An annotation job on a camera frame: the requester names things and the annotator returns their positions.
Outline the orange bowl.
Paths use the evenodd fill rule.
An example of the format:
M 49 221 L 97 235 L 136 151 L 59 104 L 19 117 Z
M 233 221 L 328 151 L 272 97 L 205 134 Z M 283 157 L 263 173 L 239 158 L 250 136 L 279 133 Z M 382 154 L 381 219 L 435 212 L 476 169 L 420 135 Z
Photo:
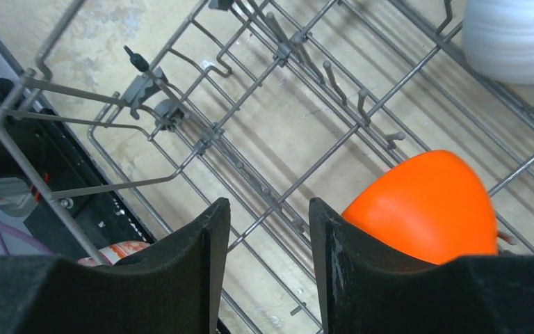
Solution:
M 382 243 L 431 264 L 498 253 L 490 196 L 473 168 L 448 150 L 400 163 L 367 186 L 341 215 Z

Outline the red white patterned bowl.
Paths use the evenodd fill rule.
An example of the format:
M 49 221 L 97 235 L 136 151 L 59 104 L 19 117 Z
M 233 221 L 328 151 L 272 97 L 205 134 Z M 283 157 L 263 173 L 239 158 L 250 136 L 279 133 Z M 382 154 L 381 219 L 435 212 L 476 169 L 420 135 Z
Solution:
M 151 244 L 144 241 L 121 241 L 99 249 L 101 255 L 114 265 L 121 259 L 142 251 Z

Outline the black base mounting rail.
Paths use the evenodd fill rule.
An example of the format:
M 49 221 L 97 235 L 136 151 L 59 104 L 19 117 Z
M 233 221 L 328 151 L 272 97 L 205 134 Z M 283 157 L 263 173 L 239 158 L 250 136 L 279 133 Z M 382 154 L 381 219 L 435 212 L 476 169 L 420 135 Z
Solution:
M 0 77 L 0 105 L 14 83 Z M 105 183 L 102 174 L 86 151 L 64 125 L 45 120 L 6 118 L 6 130 L 53 191 L 98 186 Z M 46 203 L 44 196 L 25 176 L 0 142 L 0 180 L 20 181 L 30 193 L 34 209 L 24 220 L 29 232 L 49 250 L 73 260 L 87 252 Z M 114 193 L 99 193 L 71 199 L 68 212 L 98 248 L 122 241 L 154 242 L 133 212 Z

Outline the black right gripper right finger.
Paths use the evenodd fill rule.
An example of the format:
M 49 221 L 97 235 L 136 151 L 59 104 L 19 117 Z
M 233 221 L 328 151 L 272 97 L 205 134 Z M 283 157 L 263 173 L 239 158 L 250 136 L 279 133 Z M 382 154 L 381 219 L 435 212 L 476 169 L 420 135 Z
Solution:
M 534 255 L 464 256 L 434 265 L 309 203 L 325 333 L 534 333 Z

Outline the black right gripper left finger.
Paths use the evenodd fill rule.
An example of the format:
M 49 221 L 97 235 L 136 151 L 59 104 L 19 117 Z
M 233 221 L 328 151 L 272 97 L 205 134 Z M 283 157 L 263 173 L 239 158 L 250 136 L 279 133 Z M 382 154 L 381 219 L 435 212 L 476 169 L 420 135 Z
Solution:
M 0 333 L 225 333 L 230 203 L 113 266 L 0 256 Z

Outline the plain white bowl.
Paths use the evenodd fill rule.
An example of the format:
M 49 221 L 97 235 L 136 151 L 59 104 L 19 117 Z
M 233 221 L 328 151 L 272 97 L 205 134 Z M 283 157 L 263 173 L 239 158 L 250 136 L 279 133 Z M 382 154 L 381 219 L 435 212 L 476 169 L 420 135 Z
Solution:
M 490 79 L 534 85 L 534 1 L 468 1 L 462 50 L 470 67 Z

